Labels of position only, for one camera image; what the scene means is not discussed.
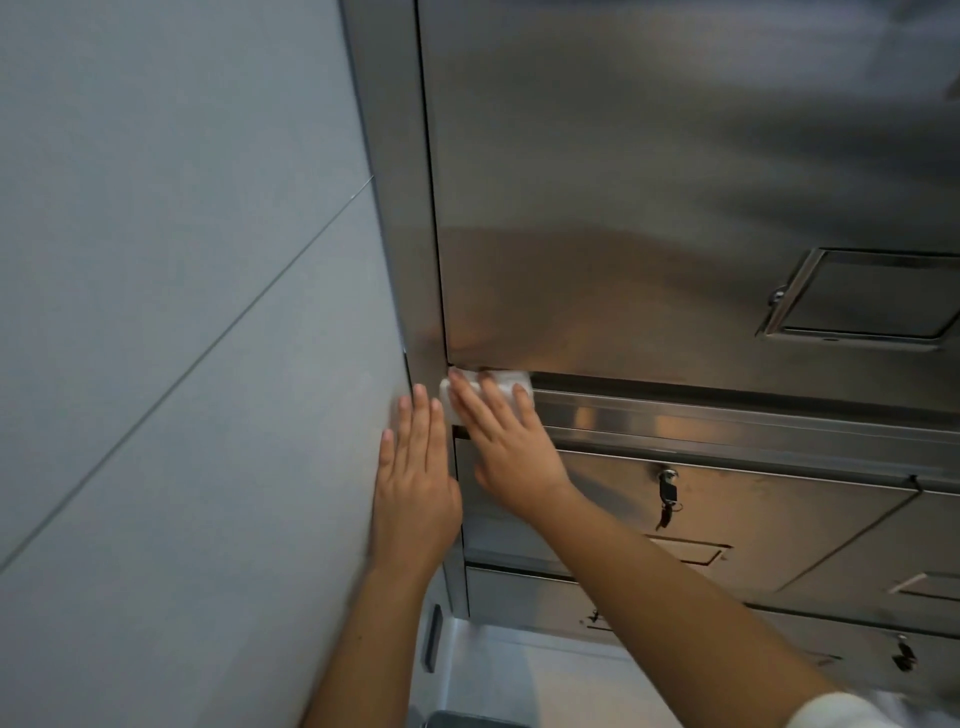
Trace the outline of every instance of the forearm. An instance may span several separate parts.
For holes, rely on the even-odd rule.
[[[403,725],[425,591],[418,579],[368,572],[303,728]]]
[[[750,610],[574,489],[534,527],[685,728],[782,728],[837,690]]]

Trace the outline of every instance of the left hand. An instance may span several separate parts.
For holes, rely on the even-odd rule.
[[[385,430],[373,496],[371,569],[426,589],[463,521],[446,461],[444,410],[422,384],[401,397],[396,437]]]

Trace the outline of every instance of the sleeve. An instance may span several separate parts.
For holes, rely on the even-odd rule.
[[[786,728],[898,728],[898,725],[862,697],[830,692],[803,705]]]

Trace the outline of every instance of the stainless steel drawer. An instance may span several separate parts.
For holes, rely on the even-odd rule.
[[[467,567],[470,619],[602,643],[618,643],[580,586],[547,576]]]
[[[960,634],[960,496],[921,494],[782,596]]]
[[[827,674],[849,685],[960,701],[960,639],[759,611]],[[916,663],[906,659],[916,658]]]
[[[478,457],[456,442],[470,562],[569,574],[528,525],[503,511],[473,477]],[[638,458],[561,451],[576,486],[592,501],[718,584],[750,598],[782,587],[916,491]],[[677,472],[682,509],[660,521],[658,476]]]
[[[468,567],[467,583],[473,621],[618,643],[575,582]],[[903,692],[934,702],[960,697],[960,639],[755,611],[842,684]],[[902,643],[911,651],[906,654],[916,658],[914,665],[904,661]]]

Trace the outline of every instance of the hand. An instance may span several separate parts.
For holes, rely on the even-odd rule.
[[[440,401],[417,384],[413,407],[404,396],[397,408],[396,445],[389,429],[380,440],[371,569],[426,589],[460,531],[460,486],[447,472]]]
[[[480,388],[486,402],[462,374],[450,370],[450,404],[483,456],[477,480],[505,508],[536,527],[537,518],[557,499],[578,491],[526,390],[514,386],[518,420],[491,377],[480,376]]]

